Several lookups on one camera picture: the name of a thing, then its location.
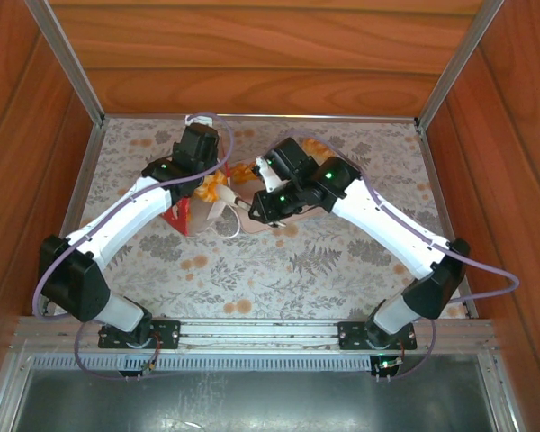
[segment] mounting plate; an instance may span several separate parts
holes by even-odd
[[[178,349],[180,340],[180,321],[170,319],[153,319],[152,333],[157,333],[160,338],[160,349]],[[144,346],[133,346],[120,339],[120,333],[107,331],[106,326],[102,326],[98,331],[98,347],[104,349],[130,348],[130,349],[154,349],[156,339],[150,337]]]
[[[337,328],[338,344],[342,351],[356,351],[359,349],[400,350],[400,341],[404,345],[404,349],[411,350],[418,348],[418,344],[416,343],[416,333],[414,332],[414,326],[412,324],[404,326],[397,333],[396,342],[392,342],[384,348],[372,346],[368,342],[364,321],[340,321],[337,324]]]

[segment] wood grain surface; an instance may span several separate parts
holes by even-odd
[[[328,68],[440,75],[471,17],[248,8],[60,8],[85,68]]]
[[[0,367],[29,310],[40,242],[58,233],[92,123],[23,0],[0,2]]]
[[[513,270],[503,261],[503,251],[492,236],[491,222],[482,208],[463,144],[458,139],[456,124],[446,103],[436,113],[427,137],[454,233],[470,242],[473,258]],[[480,288],[484,291],[498,289],[505,283],[499,276],[471,267],[467,269],[467,275],[473,292]],[[540,430],[539,355],[521,319],[516,295],[480,300],[477,306],[481,317],[494,320],[501,353],[527,430]]]
[[[37,37],[38,27],[24,1],[0,2],[0,119]]]
[[[520,277],[493,318],[528,430],[540,430],[540,1],[507,1],[427,132],[457,235]],[[473,269],[474,292],[504,282]]]
[[[0,281],[38,190],[72,88],[40,38],[0,125]]]
[[[413,116],[436,76],[274,70],[90,70],[109,113]]]
[[[289,9],[343,9],[355,11],[420,12],[430,14],[475,14],[481,0],[49,0],[52,5],[168,5],[248,6]]]
[[[108,113],[208,106],[415,117],[479,5],[58,0],[53,8]]]
[[[540,0],[504,7],[481,47],[540,183]]]
[[[33,288],[38,282],[40,244],[48,235],[58,233],[62,225],[92,129],[90,118],[75,94],[58,121],[58,136],[49,142],[50,155],[37,172],[40,187],[33,191],[31,210],[0,283],[0,366],[18,316],[30,313]]]

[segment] wire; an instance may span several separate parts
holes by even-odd
[[[105,381],[130,381],[129,377],[128,376],[110,376],[110,375],[104,375],[103,373],[98,373],[98,372],[95,372],[91,369],[88,369],[86,367],[86,365],[84,364],[84,362],[82,361],[82,359],[80,358],[80,341],[82,340],[82,336],[84,335],[84,328],[86,327],[86,325],[88,324],[88,322],[83,322],[81,325],[80,325],[80,328],[78,329],[78,332],[76,333],[76,338],[74,339],[74,360],[76,361],[76,364],[78,365],[78,367],[80,368],[80,370],[82,372],[84,372],[85,374],[88,374],[88,375],[91,375],[95,378],[100,378],[101,380],[105,380]],[[160,338],[157,336],[157,335],[153,335],[154,338],[156,339],[157,343],[156,343],[156,349],[154,351],[154,354],[152,355],[152,357],[148,360],[148,366],[152,363],[152,362],[156,362],[158,360],[158,354],[160,352]],[[169,376],[169,375],[174,375],[176,372],[172,372],[172,373],[158,373],[158,374],[139,374],[136,378],[134,378],[133,380],[135,381],[140,381],[140,380],[147,380],[147,379],[150,379],[150,378],[163,378],[165,376]]]
[[[311,207],[309,207],[308,209],[306,209],[305,211],[302,211],[300,213],[295,213],[296,216],[300,216],[300,215],[303,215],[303,214],[306,214],[307,212],[311,212],[312,210],[314,209],[318,209],[320,206],[319,205],[312,205]]]
[[[376,205],[385,212],[390,218],[392,218],[395,222],[397,222],[399,225],[401,225],[405,230],[416,236],[418,239],[426,243],[430,248],[435,248],[436,250],[439,250],[445,255],[448,255],[449,257],[452,257],[454,259],[457,259],[458,261],[461,261],[469,266],[473,266],[476,268],[480,268],[481,270],[485,270],[490,273],[494,273],[495,275],[501,275],[504,277],[507,277],[510,281],[512,281],[512,284],[508,286],[507,288],[499,289],[492,292],[481,292],[477,294],[471,294],[471,295],[465,295],[461,297],[456,297],[454,299],[450,299],[449,303],[456,303],[456,302],[466,302],[469,300],[476,300],[476,299],[485,299],[488,297],[495,297],[498,295],[508,294],[515,291],[520,286],[520,280],[515,274],[512,274],[510,272],[507,272],[506,270],[503,270],[501,268],[497,268],[491,265],[487,265],[484,263],[481,263],[479,261],[473,260],[468,258],[467,256],[463,256],[460,254],[456,254],[454,251],[450,249],[446,249],[445,247],[441,247],[440,245],[437,245],[433,243],[433,241],[426,237],[421,232],[417,231],[415,228],[412,228],[408,223],[406,223],[404,220],[400,219],[396,214],[394,214],[390,209],[388,209],[385,205],[383,205],[383,201],[380,198],[380,195],[375,191],[375,189],[372,186],[372,182],[370,181],[370,178],[364,171],[364,169],[356,164],[354,161],[350,160],[344,153],[342,153],[336,146],[334,146],[329,140],[324,139],[312,132],[306,131],[306,130],[288,130],[280,135],[280,138],[278,141],[272,146],[275,147],[279,142],[281,142],[284,138],[292,136],[292,135],[299,135],[303,136],[305,138],[313,138],[321,143],[323,143],[325,146],[327,146],[330,150],[332,150],[334,153],[336,153],[340,158],[344,159],[349,165],[356,168],[360,175],[362,176],[362,179],[364,181],[364,184],[366,186],[366,189],[368,190],[368,193],[371,195],[373,201],[376,203]]]
[[[402,343],[401,340],[399,340],[399,342],[400,342],[400,360],[403,362],[404,357],[406,356],[406,353],[404,352],[405,351],[404,344]]]
[[[434,345],[436,344],[436,336],[437,336],[436,335],[436,323],[434,322],[433,319],[430,320],[430,324],[432,325],[432,340],[430,341],[430,346],[428,347],[427,352],[422,357],[422,360],[420,360],[418,362],[418,364],[416,364],[414,367],[412,367],[408,371],[393,376],[391,378],[391,381],[406,378],[407,376],[414,374],[430,358],[430,356],[432,355],[432,351],[434,351]]]
[[[82,238],[80,238],[76,243],[74,243],[72,246],[70,246],[68,249],[66,249],[58,258],[52,262],[52,264],[48,267],[48,269],[44,272],[44,274],[41,276],[40,280],[38,281],[38,284],[36,285],[36,289],[34,290],[34,295],[32,296],[32,313],[36,318],[39,320],[46,320],[46,321],[54,321],[54,320],[61,320],[65,317],[69,316],[69,313],[62,313],[60,315],[55,315],[53,317],[45,317],[41,314],[39,307],[40,307],[40,296],[42,293],[42,289],[44,288],[44,285],[46,285],[46,282],[50,279],[54,271],[58,268],[58,266],[72,254],[75,250],[80,248],[84,243],[86,243],[96,232],[102,229],[102,227],[108,223],[109,220],[111,220],[120,210],[122,210],[125,206],[127,206],[131,201],[136,200],[137,198],[140,198],[143,194],[146,194],[150,191],[153,191],[154,189],[158,189],[159,187],[166,187],[166,186],[172,186],[172,185],[180,185],[181,183],[186,182],[192,182],[193,180],[198,180],[199,178],[203,178],[207,176],[210,173],[215,172],[220,167],[224,166],[224,164],[228,161],[230,154],[232,153],[234,149],[234,132],[232,128],[228,125],[228,123],[218,116],[217,114],[213,112],[199,112],[197,114],[191,115],[188,120],[191,120],[195,117],[204,116],[204,117],[210,117],[213,120],[218,120],[222,123],[224,128],[229,134],[229,148],[228,153],[224,155],[224,157],[212,168],[209,168],[200,174],[196,175],[189,175],[188,177],[184,178],[176,178],[174,180],[168,180],[167,182],[161,182],[156,183],[151,186],[145,187],[143,189],[140,189],[136,193],[134,193],[129,200],[122,201],[120,204],[118,204],[116,207],[114,207],[111,211],[108,212],[106,216],[104,216],[103,219],[101,219],[87,234],[85,234]]]

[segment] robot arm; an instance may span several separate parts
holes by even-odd
[[[174,145],[172,157],[148,164],[135,185],[96,220],[65,239],[50,236],[44,240],[40,248],[41,274],[64,250],[84,236],[87,238],[54,271],[42,294],[80,321],[99,320],[120,331],[129,343],[145,342],[152,315],[134,301],[112,293],[102,271],[136,232],[181,198],[192,195],[202,179],[168,187],[158,184],[213,167],[218,157],[218,142],[216,130],[197,122],[190,124],[180,143]],[[152,186],[155,188],[136,195]],[[103,226],[89,238],[89,233],[101,222]]]
[[[457,239],[451,244],[418,225],[379,194],[379,202],[375,202],[360,173],[343,159],[331,157],[318,166],[296,141],[286,139],[259,157],[254,171],[264,181],[265,190],[255,194],[251,219],[273,224],[301,212],[304,205],[322,207],[367,232],[414,275],[414,282],[383,301],[366,322],[372,347],[388,346],[402,328],[420,317],[438,318],[464,278],[464,265],[432,246],[467,257],[470,248],[465,241]],[[431,239],[430,246],[382,207]]]
[[[54,271],[42,294],[83,322],[100,320],[117,329],[123,340],[143,344],[149,337],[152,315],[134,301],[111,293],[102,270],[138,230],[182,197],[190,196],[202,180],[156,187],[138,197],[136,193],[213,167],[218,140],[217,132],[208,126],[194,123],[186,127],[181,142],[174,145],[172,157],[151,162],[136,184],[99,218],[66,239],[47,238],[40,249],[42,274],[64,250],[104,222]],[[374,202],[360,173],[343,159],[331,157],[318,166],[296,141],[286,139],[259,157],[254,171],[264,180],[265,190],[254,196],[248,212],[251,219],[272,225],[301,212],[305,205],[320,206],[367,232],[416,277],[403,292],[383,301],[366,322],[372,347],[388,346],[404,326],[419,317],[437,318],[462,281],[462,263],[421,241],[382,211],[381,206],[432,239],[432,244],[464,256],[469,254],[468,245],[461,239],[450,244],[423,229],[380,195],[381,203]],[[112,216],[111,212],[126,201],[129,202]]]

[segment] patterned fabric surface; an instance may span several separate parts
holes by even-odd
[[[413,125],[229,124],[237,137],[231,165],[263,154],[292,128],[312,131],[366,167],[374,187],[391,203],[442,232]],[[150,160],[169,154],[183,129],[180,120],[110,120],[82,224],[124,194]],[[221,237],[236,227],[233,213],[225,211],[218,233],[212,229],[185,238],[155,218],[119,251],[104,275],[112,290],[154,315],[274,319],[361,319],[412,278],[397,258],[334,215],[324,213],[283,230]],[[443,315],[463,318],[464,308],[452,305]]]

